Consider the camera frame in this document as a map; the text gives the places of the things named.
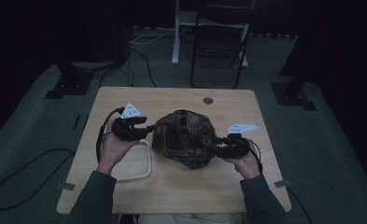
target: person's left hand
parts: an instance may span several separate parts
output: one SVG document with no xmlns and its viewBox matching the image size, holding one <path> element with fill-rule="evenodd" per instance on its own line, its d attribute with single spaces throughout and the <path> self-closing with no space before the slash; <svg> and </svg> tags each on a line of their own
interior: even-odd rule
<svg viewBox="0 0 367 224">
<path fill-rule="evenodd" d="M 106 132 L 102 137 L 101 156 L 99 159 L 99 172 L 110 175 L 113 167 L 119 163 L 127 152 L 139 141 L 124 142 L 111 132 L 114 120 L 110 119 L 106 125 Z"/>
</svg>

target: camouflage object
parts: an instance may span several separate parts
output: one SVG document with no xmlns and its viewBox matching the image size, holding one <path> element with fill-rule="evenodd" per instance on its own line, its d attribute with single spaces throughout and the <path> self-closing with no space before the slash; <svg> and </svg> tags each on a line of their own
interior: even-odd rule
<svg viewBox="0 0 367 224">
<path fill-rule="evenodd" d="M 207 166 L 216 156 L 214 151 L 199 147 L 210 145 L 213 137 L 215 129 L 207 116 L 177 110 L 156 122 L 151 148 L 194 170 Z"/>
</svg>

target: dark background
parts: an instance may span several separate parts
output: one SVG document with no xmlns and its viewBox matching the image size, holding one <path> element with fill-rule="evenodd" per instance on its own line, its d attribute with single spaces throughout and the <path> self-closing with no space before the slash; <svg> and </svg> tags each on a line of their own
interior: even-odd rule
<svg viewBox="0 0 367 224">
<path fill-rule="evenodd" d="M 182 0 L 181 8 L 198 2 Z M 120 20 L 129 17 L 138 28 L 175 24 L 175 1 L 131 4 Z M 0 129 L 35 79 L 60 57 L 113 57 L 114 51 L 103 52 L 114 49 L 107 6 L 105 0 L 0 1 Z M 255 35 L 300 36 L 281 74 L 319 85 L 367 173 L 367 0 L 258 0 L 255 11 Z"/>
</svg>

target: desk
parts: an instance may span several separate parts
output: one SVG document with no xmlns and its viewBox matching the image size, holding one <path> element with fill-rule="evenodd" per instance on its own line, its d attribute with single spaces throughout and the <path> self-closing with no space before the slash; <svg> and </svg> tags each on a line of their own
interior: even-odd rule
<svg viewBox="0 0 367 224">
<path fill-rule="evenodd" d="M 211 97 L 213 104 L 206 105 L 205 97 Z M 282 175 L 253 91 L 103 87 L 96 96 L 66 180 L 75 188 L 63 190 L 57 207 L 60 213 L 70 212 L 91 172 L 96 169 L 95 142 L 100 125 L 113 109 L 126 106 L 130 101 L 142 111 L 143 116 L 148 117 L 144 126 L 154 124 L 178 109 L 207 115 L 217 136 L 226 136 L 226 130 L 233 122 L 259 124 L 260 129 L 243 133 L 243 136 L 252 138 L 260 147 L 267 183 L 285 210 L 290 210 L 286 189 L 277 189 L 274 184 L 282 179 Z M 147 137 L 150 143 L 151 139 L 152 133 Z M 152 173 L 148 178 L 116 185 L 113 213 L 246 212 L 239 185 L 242 176 L 231 163 L 214 158 L 206 167 L 190 170 L 176 167 L 153 150 L 151 155 Z M 138 145 L 128 152 L 112 175 L 116 178 L 141 175 L 146 172 L 147 166 L 145 147 Z"/>
<path fill-rule="evenodd" d="M 175 40 L 174 40 L 174 51 L 172 52 L 172 64 L 179 64 L 179 51 L 180 51 L 180 25 L 195 26 L 196 12 L 194 11 L 180 11 L 179 0 L 176 0 L 176 12 L 175 12 Z M 243 27 L 243 33 L 247 32 L 249 25 L 246 24 Z M 244 57 L 242 67 L 247 67 L 247 56 Z"/>
</svg>

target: floor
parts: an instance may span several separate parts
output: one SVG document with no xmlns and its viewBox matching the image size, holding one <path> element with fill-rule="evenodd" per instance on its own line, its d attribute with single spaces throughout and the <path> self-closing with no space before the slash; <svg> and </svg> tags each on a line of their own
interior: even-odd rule
<svg viewBox="0 0 367 224">
<path fill-rule="evenodd" d="M 166 32 L 168 30 L 136 30 L 134 36 Z M 190 31 L 182 34 L 179 65 L 171 64 L 173 37 L 164 35 L 144 44 L 152 38 L 148 36 L 131 44 L 146 56 L 149 69 L 145 58 L 132 50 L 129 62 L 120 69 L 106 75 L 105 70 L 95 73 L 86 95 L 45 99 L 60 73 L 52 66 L 41 74 L 0 131 L 0 180 L 50 148 L 76 149 L 85 126 L 84 122 L 76 123 L 77 117 L 90 114 L 100 85 L 153 87 L 153 80 L 157 87 L 190 88 Z M 367 223 L 367 176 L 320 88 L 311 83 L 303 85 L 303 91 L 317 111 L 278 105 L 276 101 L 271 83 L 289 82 L 290 77 L 282 77 L 279 72 L 295 41 L 289 37 L 252 36 L 247 47 L 248 67 L 243 70 L 237 89 L 255 91 L 281 173 L 292 183 L 291 189 L 313 222 Z M 101 64 L 80 62 L 75 65 L 90 69 Z M 213 78 L 207 80 L 207 84 L 216 82 Z M 19 203 L 31 196 L 66 156 L 64 152 L 47 154 L 13 176 L 0 188 L 0 206 Z M 59 184 L 66 179 L 72 160 L 69 158 L 27 203 L 0 211 L 0 224 L 64 223 L 66 215 L 59 214 L 56 205 L 61 195 Z M 299 203 L 291 195 L 290 200 L 289 223 L 308 223 Z"/>
</svg>

